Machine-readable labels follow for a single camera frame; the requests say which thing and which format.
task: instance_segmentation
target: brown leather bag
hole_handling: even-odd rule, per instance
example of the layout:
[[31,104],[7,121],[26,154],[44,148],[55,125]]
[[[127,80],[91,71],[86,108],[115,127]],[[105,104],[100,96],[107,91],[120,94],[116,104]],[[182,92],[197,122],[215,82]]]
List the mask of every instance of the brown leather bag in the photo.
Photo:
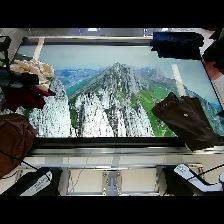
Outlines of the brown leather bag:
[[152,112],[192,151],[219,145],[219,135],[212,130],[198,98],[178,98],[171,92]]
[[[36,131],[28,119],[20,114],[0,116],[0,150],[17,157],[25,158],[32,148]],[[0,177],[9,174],[21,162],[0,152]]]

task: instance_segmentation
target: brown bag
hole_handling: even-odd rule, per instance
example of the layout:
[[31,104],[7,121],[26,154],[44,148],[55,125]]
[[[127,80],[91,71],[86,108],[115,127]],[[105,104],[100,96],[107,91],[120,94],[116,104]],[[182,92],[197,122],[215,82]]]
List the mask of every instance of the brown bag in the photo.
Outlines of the brown bag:
[[[0,150],[17,157],[25,158],[32,148],[36,131],[28,119],[19,114],[0,116]],[[21,162],[0,152],[0,177],[9,174]]]
[[212,130],[198,98],[177,98],[171,92],[152,112],[192,151],[219,145],[219,135]]

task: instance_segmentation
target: black border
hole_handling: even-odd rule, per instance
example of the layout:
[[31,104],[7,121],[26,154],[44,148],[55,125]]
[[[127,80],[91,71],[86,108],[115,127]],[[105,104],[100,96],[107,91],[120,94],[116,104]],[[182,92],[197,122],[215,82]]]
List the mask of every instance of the black border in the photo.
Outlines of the black border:
[[[21,46],[31,46],[31,45],[37,45],[38,41],[32,41],[29,42],[28,38],[23,38],[22,43],[20,44],[19,48]],[[85,42],[44,42],[44,45],[109,45],[109,46],[150,46],[150,41],[149,43],[140,43],[140,42],[132,42],[132,43],[127,43],[125,40],[124,41],[119,41],[119,42],[112,42],[112,41],[105,41],[101,42],[100,40],[93,41],[91,39],[91,42],[88,42],[86,40]],[[220,138],[220,144],[224,145],[224,137]],[[97,138],[36,138],[33,144],[33,148],[31,152],[35,149],[60,149],[60,148],[74,148],[74,147],[79,147],[79,148],[116,148],[116,147],[122,147],[122,148],[130,148],[130,147],[135,147],[135,148],[142,148],[142,147],[184,147],[185,144],[182,142],[182,140],[179,137],[97,137]]]

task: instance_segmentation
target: red cloth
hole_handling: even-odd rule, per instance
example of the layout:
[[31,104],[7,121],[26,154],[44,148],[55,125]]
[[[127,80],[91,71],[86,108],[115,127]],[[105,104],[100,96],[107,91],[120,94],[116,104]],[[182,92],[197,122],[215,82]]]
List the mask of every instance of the red cloth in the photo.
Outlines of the red cloth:
[[5,108],[16,111],[22,106],[24,109],[43,109],[45,101],[42,96],[55,96],[55,93],[48,89],[48,92],[43,91],[36,86],[32,88],[9,88],[1,87],[5,94],[6,102],[2,105],[2,110]]

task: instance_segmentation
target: sky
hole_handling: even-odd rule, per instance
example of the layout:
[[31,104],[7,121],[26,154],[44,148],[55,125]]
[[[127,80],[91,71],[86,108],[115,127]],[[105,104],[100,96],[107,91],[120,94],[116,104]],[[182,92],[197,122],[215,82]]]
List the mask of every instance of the sky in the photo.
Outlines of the sky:
[[[36,46],[22,46],[18,53],[32,57]],[[183,84],[211,103],[219,104],[200,61],[159,58],[149,46],[45,45],[40,61],[58,69],[99,69],[116,62],[136,67],[159,67],[167,78],[174,78],[171,64],[177,64]]]

